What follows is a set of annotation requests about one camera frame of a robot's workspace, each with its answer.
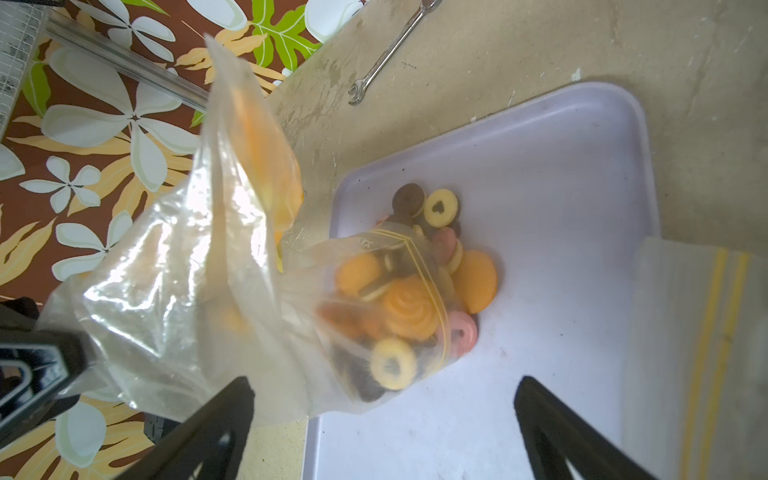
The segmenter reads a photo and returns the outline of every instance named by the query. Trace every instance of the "cookie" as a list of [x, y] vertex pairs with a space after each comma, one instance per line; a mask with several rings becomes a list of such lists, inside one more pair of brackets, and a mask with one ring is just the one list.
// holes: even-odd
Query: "cookie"
[[378, 306], [364, 311], [360, 317], [362, 331], [374, 340], [391, 336], [392, 334], [384, 323], [384, 317], [384, 312]]
[[382, 275], [382, 266], [373, 253], [355, 255], [336, 271], [336, 288], [344, 295], [357, 296], [360, 289]]
[[467, 313], [481, 312], [496, 296], [498, 274], [493, 259], [487, 253], [477, 250], [465, 251], [458, 269], [451, 277]]
[[337, 332], [351, 339], [362, 336], [359, 320], [359, 308], [345, 303], [321, 303], [316, 309], [317, 315], [328, 322]]
[[441, 265], [446, 265], [456, 250], [458, 238], [451, 227], [443, 227], [432, 237], [432, 245], [435, 248], [435, 258]]
[[415, 233], [417, 237], [421, 237], [421, 238], [426, 238], [427, 237], [424, 234], [424, 230], [418, 224], [414, 224], [413, 225], [413, 233]]
[[435, 282], [437, 283], [438, 289], [440, 290], [440, 294], [442, 295], [442, 298], [448, 302], [453, 298], [453, 296], [456, 294], [456, 288], [453, 286], [453, 279], [451, 278], [451, 274], [448, 273], [448, 269], [445, 268], [443, 265], [439, 266], [437, 269], [437, 274], [435, 275]]
[[392, 211], [416, 218], [424, 211], [425, 200], [426, 193], [418, 184], [403, 185], [392, 197]]
[[456, 238], [461, 237], [461, 235], [462, 235], [462, 224], [461, 224], [461, 222], [459, 222], [458, 220], [453, 220], [451, 222], [451, 224], [449, 225], [449, 227], [451, 227], [453, 229], [454, 233], [456, 233]]
[[392, 214], [384, 220], [385, 222], [400, 223], [406, 227], [413, 227], [413, 218], [405, 214]]
[[389, 286], [392, 285], [394, 279], [395, 276], [393, 274], [384, 274], [361, 288], [357, 292], [357, 296], [360, 297], [363, 302], [373, 302], [389, 290]]
[[379, 341], [371, 352], [371, 375], [382, 387], [402, 390], [413, 383], [418, 365], [411, 346], [398, 338]]
[[407, 339], [426, 340], [437, 330], [435, 304], [439, 298], [430, 292], [421, 278], [411, 275], [392, 282], [382, 305], [388, 313], [386, 325], [396, 335]]
[[424, 218], [423, 214], [419, 215], [415, 219], [415, 224], [419, 225], [419, 227], [422, 229], [422, 232], [424, 232], [424, 236], [427, 237], [428, 240], [431, 240], [432, 237], [435, 236], [435, 233], [437, 233], [437, 229], [427, 223], [427, 220]]
[[434, 228], [447, 227], [458, 214], [458, 198], [447, 188], [435, 190], [424, 203], [424, 218]]
[[400, 259], [401, 253], [397, 250], [387, 250], [382, 254], [382, 262], [384, 263], [384, 270], [388, 272], [394, 272], [397, 268], [397, 263]]
[[478, 341], [477, 323], [467, 313], [456, 310], [448, 314], [448, 325], [451, 327], [451, 355], [459, 358], [469, 353]]
[[451, 258], [445, 264], [445, 268], [450, 275], [453, 275], [458, 269], [458, 266], [462, 264], [462, 258], [464, 258], [464, 245], [460, 240], [456, 241], [456, 248], [453, 250]]
[[335, 349], [332, 358], [342, 383], [356, 392], [362, 401], [375, 402], [386, 393], [386, 389], [371, 376], [367, 360], [343, 349]]
[[376, 221], [376, 223], [375, 223], [375, 226], [376, 226], [376, 227], [378, 227], [378, 226], [379, 226], [379, 225], [381, 225], [382, 223], [386, 222], [386, 219], [388, 219], [388, 218], [389, 218], [389, 215], [390, 215], [390, 214], [386, 214], [386, 215], [382, 215], [381, 217], [379, 217], [379, 219], [378, 219], [378, 220]]

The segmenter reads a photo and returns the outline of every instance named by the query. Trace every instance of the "yellow ring cookie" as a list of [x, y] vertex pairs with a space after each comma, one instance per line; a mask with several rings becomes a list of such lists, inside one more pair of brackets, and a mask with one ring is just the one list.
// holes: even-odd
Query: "yellow ring cookie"
[[424, 203], [424, 219], [434, 228], [447, 227], [458, 214], [458, 198], [447, 188], [435, 190]]
[[453, 254], [451, 255], [451, 258], [448, 259], [448, 263], [445, 265], [445, 268], [448, 270], [448, 273], [453, 275], [453, 273], [458, 270], [458, 266], [462, 263], [462, 258], [464, 257], [464, 246], [462, 245], [461, 240], [456, 241], [456, 248], [453, 250]]
[[397, 338], [381, 340], [371, 352], [371, 375], [382, 387], [402, 390], [416, 378], [418, 366], [411, 346]]

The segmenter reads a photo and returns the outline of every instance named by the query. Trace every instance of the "floral tablecloth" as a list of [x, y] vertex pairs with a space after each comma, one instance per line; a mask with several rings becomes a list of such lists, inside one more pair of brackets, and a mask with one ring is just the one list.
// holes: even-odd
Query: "floral tablecloth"
[[[209, 34], [269, 94], [360, 0], [70, 0], [63, 13], [203, 88]], [[204, 115], [44, 39], [0, 144], [0, 299], [39, 306], [93, 270], [192, 165]], [[0, 479], [110, 478], [146, 454], [144, 414], [89, 392], [0, 451]]]

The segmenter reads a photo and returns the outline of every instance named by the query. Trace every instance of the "metal rod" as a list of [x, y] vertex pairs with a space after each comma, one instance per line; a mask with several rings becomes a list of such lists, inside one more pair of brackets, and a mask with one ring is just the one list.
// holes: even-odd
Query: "metal rod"
[[76, 21], [52, 11], [48, 18], [48, 36], [69, 48], [73, 48], [137, 81], [150, 84], [158, 90], [176, 95], [183, 103], [205, 112], [208, 92], [158, 67], [151, 61], [118, 45], [95, 31], [88, 30]]

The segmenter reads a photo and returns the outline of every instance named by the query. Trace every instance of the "beige countertop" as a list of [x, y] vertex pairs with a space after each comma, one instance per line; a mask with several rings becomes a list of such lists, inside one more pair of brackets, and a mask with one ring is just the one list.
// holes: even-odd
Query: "beige countertop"
[[[580, 74], [642, 103], [665, 238], [768, 255], [768, 2], [443, 0], [348, 105], [418, 4], [372, 0], [268, 97], [306, 188], [286, 247], [327, 238], [353, 168]], [[305, 430], [253, 429], [239, 478], [299, 478]]]

